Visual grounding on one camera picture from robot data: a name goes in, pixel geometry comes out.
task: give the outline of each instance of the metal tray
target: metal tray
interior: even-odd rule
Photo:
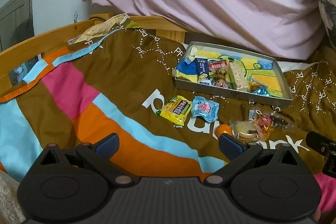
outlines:
[[[263,95],[253,94],[250,92],[219,88],[217,86],[203,85],[203,84],[194,83],[194,82],[175,78],[176,88],[181,89],[181,90],[190,90],[190,91],[210,94],[210,95],[235,98],[238,100],[260,103],[264,105],[271,105],[274,107],[288,107],[291,104],[293,100],[292,93],[289,89],[285,76],[283,75],[280,69],[279,64],[274,58],[263,55],[263,54],[241,50],[238,48],[192,41],[188,45],[188,48],[184,54],[184,57],[183,59],[181,59],[180,62],[184,62],[184,59],[189,56],[191,48],[193,46],[203,51],[219,51],[223,55],[229,55],[229,56],[231,55],[231,56],[247,57],[247,58],[254,57],[257,60],[265,60],[265,61],[271,62],[273,64],[273,71],[275,72],[275,75],[278,78],[278,81],[279,81],[279,84],[280,84],[280,87],[283,93],[283,98],[267,97]]]

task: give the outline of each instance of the beige fabric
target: beige fabric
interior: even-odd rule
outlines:
[[[26,219],[16,198],[19,183],[0,170],[0,224],[20,224]]]
[[[128,18],[130,17],[127,14],[120,14],[111,17],[109,20],[103,23],[94,25],[91,28],[87,29],[73,44],[82,41],[89,41],[95,37],[105,36],[110,32],[110,29],[113,27],[114,24],[122,24]]]

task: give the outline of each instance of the black clamp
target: black clamp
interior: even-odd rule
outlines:
[[[311,149],[324,156],[322,173],[336,178],[336,142],[315,131],[310,131],[306,136],[306,143]]]

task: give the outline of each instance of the wooden bed frame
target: wooden bed frame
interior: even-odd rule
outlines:
[[[109,19],[113,13],[96,14],[91,17]],[[184,42],[185,30],[167,19],[159,16],[131,16],[144,29],[156,30],[156,35]],[[8,73],[27,60],[41,54],[42,57],[67,45],[67,41],[74,38],[93,25],[99,24],[99,19],[90,19],[51,30],[0,52],[0,94],[12,87]]]

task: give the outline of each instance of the pink stripe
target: pink stripe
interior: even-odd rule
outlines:
[[[72,62],[58,65],[42,78],[57,106],[74,120],[100,93],[85,83],[84,75]]]

